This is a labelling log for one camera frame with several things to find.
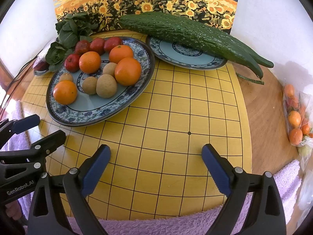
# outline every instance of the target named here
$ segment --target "metal bolt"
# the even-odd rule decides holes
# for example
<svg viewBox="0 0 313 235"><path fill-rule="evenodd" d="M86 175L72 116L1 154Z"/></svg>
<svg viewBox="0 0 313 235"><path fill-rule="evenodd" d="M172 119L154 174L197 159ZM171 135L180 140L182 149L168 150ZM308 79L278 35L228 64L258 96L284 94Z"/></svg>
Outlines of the metal bolt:
<svg viewBox="0 0 313 235"><path fill-rule="evenodd" d="M69 170L69 173L70 173L70 174L76 174L77 171L78 171L77 168L72 168L72 169Z"/></svg>
<svg viewBox="0 0 313 235"><path fill-rule="evenodd" d="M235 168L235 171L236 171L237 173L243 173L243 172L244 172L244 170L243 170L242 168L240 168L240 167L236 167L236 168Z"/></svg>
<svg viewBox="0 0 313 235"><path fill-rule="evenodd" d="M35 168L35 169L39 169L40 167L41 167L41 164L40 164L40 163L35 163L35 164L34 164L34 168Z"/></svg>
<svg viewBox="0 0 313 235"><path fill-rule="evenodd" d="M265 176L267 176L268 178L272 177L272 173L270 173L269 171L265 172Z"/></svg>

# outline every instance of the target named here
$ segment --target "yellow board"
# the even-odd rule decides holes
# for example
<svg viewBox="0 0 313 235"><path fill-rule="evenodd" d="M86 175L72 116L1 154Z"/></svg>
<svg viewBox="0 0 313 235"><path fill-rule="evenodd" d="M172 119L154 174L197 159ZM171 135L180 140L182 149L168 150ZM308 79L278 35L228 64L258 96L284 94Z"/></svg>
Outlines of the yellow board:
<svg viewBox="0 0 313 235"><path fill-rule="evenodd" d="M129 36L110 32L98 37ZM145 91L114 117L88 127L65 127L53 121L45 98L53 73L35 77L22 105L25 116L38 114L29 130L35 142L59 129L64 146L47 157L51 175L65 174L107 144L112 157L95 191L87 197L99 218L153 219L189 215L225 201L201 159L211 143L235 167L251 172L251 140L243 95L231 63L218 70L186 70L156 60ZM64 194L66 213L71 211Z"/></svg>

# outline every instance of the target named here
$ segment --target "floral plate pattern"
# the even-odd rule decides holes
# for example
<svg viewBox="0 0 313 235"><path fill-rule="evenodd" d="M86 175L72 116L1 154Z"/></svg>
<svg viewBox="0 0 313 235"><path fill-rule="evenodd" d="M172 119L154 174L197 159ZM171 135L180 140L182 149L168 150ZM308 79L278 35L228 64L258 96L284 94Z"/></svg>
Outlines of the floral plate pattern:
<svg viewBox="0 0 313 235"><path fill-rule="evenodd" d="M190 70L215 70L227 62L225 58L213 57L177 42L169 43L152 36L147 36L146 44L159 59Z"/></svg>
<svg viewBox="0 0 313 235"><path fill-rule="evenodd" d="M87 126L98 123L112 117L129 106L146 88L152 78L155 67L155 58L152 51L140 40L130 37L120 38L123 40L124 45L132 48L134 58L140 62L142 72L137 83L129 87L118 84L117 93L108 99L103 99L98 95L89 96L85 94L81 88L83 80L89 76L99 78L102 75L103 68L109 63L109 54L104 53L101 55L101 66L97 72L85 74L79 70L72 73L74 83L76 83L78 88L77 98L70 105L61 105L55 101L53 89L58 83L60 76L68 72L65 67L62 67L52 77L46 95L48 112L55 121L69 127Z"/></svg>

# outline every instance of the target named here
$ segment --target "red fruit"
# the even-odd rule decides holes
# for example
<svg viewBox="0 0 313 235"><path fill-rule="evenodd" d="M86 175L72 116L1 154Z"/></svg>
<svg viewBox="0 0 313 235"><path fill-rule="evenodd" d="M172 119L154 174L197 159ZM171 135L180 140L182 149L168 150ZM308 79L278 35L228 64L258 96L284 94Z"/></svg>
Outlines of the red fruit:
<svg viewBox="0 0 313 235"><path fill-rule="evenodd" d="M104 43L104 51L110 52L114 47L118 45L123 45L123 41L119 37L111 37Z"/></svg>
<svg viewBox="0 0 313 235"><path fill-rule="evenodd" d="M90 43L87 40L77 42L75 46L75 54L82 55L89 51Z"/></svg>
<svg viewBox="0 0 313 235"><path fill-rule="evenodd" d="M102 55L104 53L104 43L105 43L105 40L102 39L102 38L96 38L94 39L91 43L90 43L90 46L89 46L89 50L90 51L95 51L97 52L99 55Z"/></svg>
<svg viewBox="0 0 313 235"><path fill-rule="evenodd" d="M65 69L72 73L77 72L79 70L79 58L80 56L78 54L70 54L65 59Z"/></svg>

